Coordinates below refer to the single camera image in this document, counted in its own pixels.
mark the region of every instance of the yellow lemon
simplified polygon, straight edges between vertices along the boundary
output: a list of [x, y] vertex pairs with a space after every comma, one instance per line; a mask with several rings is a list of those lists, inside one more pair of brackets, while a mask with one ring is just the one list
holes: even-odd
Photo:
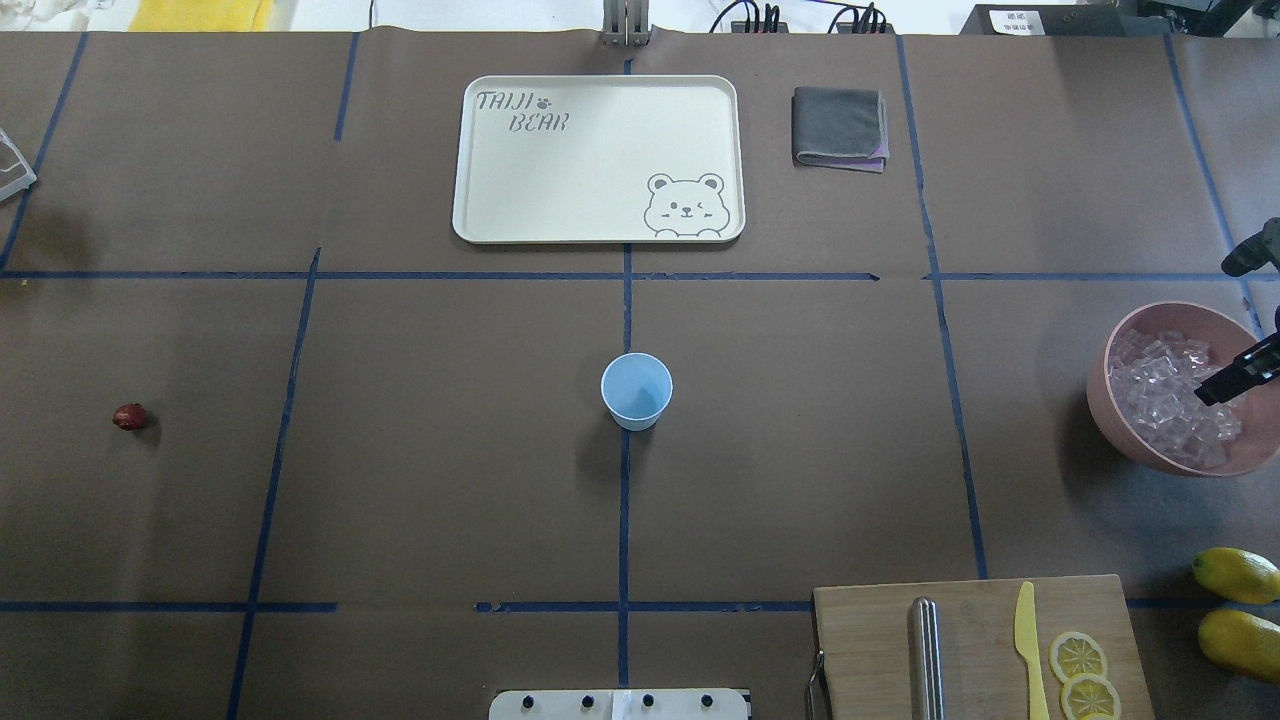
[[1201, 651], [1213, 665], [1280, 683], [1280, 625], [1239, 610], [1215, 610], [1201, 620], [1197, 634]]
[[1103, 715], [1120, 720], [1120, 693], [1102, 675], [1076, 675], [1062, 685], [1062, 714], [1068, 720]]
[[1280, 570], [1266, 557], [1234, 547], [1211, 547], [1192, 561], [1196, 582], [1228, 600], [1266, 605], [1280, 600]]
[[1076, 675], [1107, 676], [1107, 656], [1102, 647], [1084, 633], [1062, 633], [1048, 648], [1048, 664], [1064, 683]]

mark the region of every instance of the white tray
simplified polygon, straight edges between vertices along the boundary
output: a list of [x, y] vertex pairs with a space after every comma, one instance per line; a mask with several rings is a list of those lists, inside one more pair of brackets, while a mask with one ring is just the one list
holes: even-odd
[[722, 77], [467, 86], [453, 229], [468, 242], [726, 242], [744, 205], [737, 92]]

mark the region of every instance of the wooden cutting board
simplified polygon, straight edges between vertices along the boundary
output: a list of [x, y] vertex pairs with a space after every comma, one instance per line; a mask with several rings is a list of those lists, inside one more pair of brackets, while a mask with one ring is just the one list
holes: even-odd
[[[1051, 720], [1065, 720], [1062, 683], [1048, 664], [1060, 633], [1088, 633], [1107, 655], [1121, 720], [1155, 720], [1138, 644], [1116, 575], [1027, 578], [1036, 584], [1041, 673]], [[943, 706], [948, 719], [1028, 717], [1027, 670], [1014, 650], [1014, 606], [1023, 580], [969, 580], [817, 588], [818, 643], [826, 653], [835, 720], [911, 717], [908, 611], [938, 603]]]

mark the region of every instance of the folded towel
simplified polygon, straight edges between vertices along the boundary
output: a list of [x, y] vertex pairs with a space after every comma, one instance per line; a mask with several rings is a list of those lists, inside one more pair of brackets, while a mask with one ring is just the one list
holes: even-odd
[[142, 0], [132, 32], [266, 29], [273, 0]]
[[805, 165], [883, 173], [884, 97], [877, 90], [797, 87], [791, 97], [791, 154]]

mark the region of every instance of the plastic knife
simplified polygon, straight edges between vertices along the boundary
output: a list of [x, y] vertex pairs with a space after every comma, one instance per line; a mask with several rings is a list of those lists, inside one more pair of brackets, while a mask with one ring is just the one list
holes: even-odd
[[1014, 610], [1014, 648], [1027, 662], [1027, 703], [1030, 720], [1048, 720], [1044, 676], [1039, 666], [1039, 635], [1036, 632], [1036, 585], [1024, 582]]

